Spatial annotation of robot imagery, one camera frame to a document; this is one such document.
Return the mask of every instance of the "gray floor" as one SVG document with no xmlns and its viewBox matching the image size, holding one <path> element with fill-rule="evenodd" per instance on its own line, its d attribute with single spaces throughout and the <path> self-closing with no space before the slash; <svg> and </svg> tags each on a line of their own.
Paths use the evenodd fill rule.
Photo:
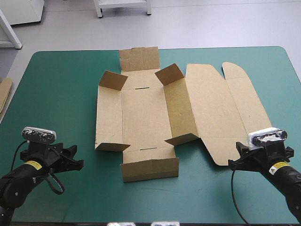
<svg viewBox="0 0 301 226">
<path fill-rule="evenodd" d="M 17 52 L 14 48 L 0 48 L 0 80 L 6 78 Z"/>
<path fill-rule="evenodd" d="M 8 73 L 12 94 L 31 56 L 44 50 L 282 46 L 301 78 L 301 0 L 152 2 L 151 16 L 122 8 L 99 19 L 92 0 L 45 0 L 40 24 L 14 28 L 23 48 Z"/>
</svg>

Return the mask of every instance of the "cardboard box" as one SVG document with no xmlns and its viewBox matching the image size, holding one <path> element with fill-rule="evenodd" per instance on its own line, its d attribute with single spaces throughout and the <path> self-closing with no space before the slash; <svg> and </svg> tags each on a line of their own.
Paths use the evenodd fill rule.
<svg viewBox="0 0 301 226">
<path fill-rule="evenodd" d="M 97 98 L 95 148 L 123 152 L 123 180 L 176 177 L 174 146 L 201 138 L 218 165 L 238 159 L 235 142 L 270 127 L 247 74 L 224 63 L 159 68 L 158 48 L 121 50 L 121 74 L 106 71 Z"/>
<path fill-rule="evenodd" d="M 4 108 L 12 84 L 13 82 L 11 79 L 3 79 L 0 83 L 0 113 Z"/>
</svg>

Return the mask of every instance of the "yellow warning label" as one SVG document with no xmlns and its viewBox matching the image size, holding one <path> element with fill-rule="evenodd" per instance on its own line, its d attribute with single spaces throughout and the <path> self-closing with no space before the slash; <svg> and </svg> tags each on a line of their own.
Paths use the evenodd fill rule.
<svg viewBox="0 0 301 226">
<path fill-rule="evenodd" d="M 289 166 L 289 164 L 285 161 L 277 162 L 276 164 L 273 165 L 275 168 L 280 169 L 281 167 L 284 166 Z"/>
<path fill-rule="evenodd" d="M 42 168 L 42 166 L 36 161 L 27 161 L 25 164 L 33 166 L 34 168 L 36 168 L 36 170 Z"/>
<path fill-rule="evenodd" d="M 280 169 L 284 166 L 289 166 L 289 164 L 287 164 L 287 162 L 285 162 L 285 161 L 277 162 L 269 169 L 269 172 L 270 172 L 270 174 L 274 175 L 278 169 Z"/>
</svg>

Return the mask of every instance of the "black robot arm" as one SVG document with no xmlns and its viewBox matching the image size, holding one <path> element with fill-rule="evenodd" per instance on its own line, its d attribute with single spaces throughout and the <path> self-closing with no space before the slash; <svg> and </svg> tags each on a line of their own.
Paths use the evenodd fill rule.
<svg viewBox="0 0 301 226">
<path fill-rule="evenodd" d="M 240 158 L 229 160 L 229 166 L 232 170 L 261 173 L 285 196 L 288 209 L 301 223 L 301 173 L 288 164 L 294 150 L 285 147 L 286 137 L 286 132 L 278 129 L 255 134 L 248 146 L 237 142 Z"/>
<path fill-rule="evenodd" d="M 27 195 L 42 181 L 47 181 L 57 194 L 64 192 L 62 183 L 54 175 L 59 172 L 81 170 L 83 160 L 73 160 L 77 146 L 63 148 L 55 141 L 54 131 L 39 128 L 24 128 L 22 135 L 29 141 L 28 149 L 20 153 L 25 163 L 0 179 L 0 225 L 8 226 L 15 208 L 23 205 Z M 60 187 L 56 190 L 51 177 Z"/>
</svg>

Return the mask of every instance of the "cable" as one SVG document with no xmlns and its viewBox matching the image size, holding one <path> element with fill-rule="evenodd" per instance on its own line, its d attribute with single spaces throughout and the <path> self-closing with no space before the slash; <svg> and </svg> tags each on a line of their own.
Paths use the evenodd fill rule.
<svg viewBox="0 0 301 226">
<path fill-rule="evenodd" d="M 15 164 L 15 160 L 16 160 L 16 156 L 17 156 L 17 153 L 18 153 L 19 148 L 20 148 L 23 144 L 25 144 L 26 142 L 27 142 L 27 140 L 23 141 L 23 142 L 17 147 L 17 149 L 16 149 L 16 151 L 15 151 L 14 158 L 13 158 L 13 162 L 11 163 L 10 172 L 12 172 L 13 169 L 14 169 L 14 164 Z"/>
<path fill-rule="evenodd" d="M 52 185 L 52 183 L 49 181 L 49 179 L 48 179 L 48 178 L 45 178 L 45 180 L 47 181 L 47 183 L 48 183 L 50 189 L 51 189 L 54 193 L 56 193 L 56 194 L 63 194 L 64 191 L 65 191 L 65 188 L 64 188 L 63 184 L 60 182 L 60 180 L 59 180 L 53 173 L 50 172 L 50 173 L 48 173 L 48 174 L 49 174 L 49 176 L 57 183 L 57 185 L 60 187 L 61 190 L 59 191 L 59 190 L 55 189 L 55 187 Z"/>
<path fill-rule="evenodd" d="M 233 179 L 234 179 L 234 173 L 235 173 L 235 169 L 233 170 L 232 172 L 232 176 L 231 176 L 231 192 L 232 192 L 232 199 L 233 199 L 233 203 L 234 203 L 234 206 L 236 208 L 236 211 L 237 213 L 239 214 L 240 218 L 249 226 L 251 226 L 249 224 L 249 222 L 247 222 L 247 220 L 243 217 L 243 215 L 241 214 L 241 212 L 239 211 L 239 208 L 236 204 L 236 201 L 235 201 L 235 196 L 234 196 L 234 185 L 233 185 Z"/>
</svg>

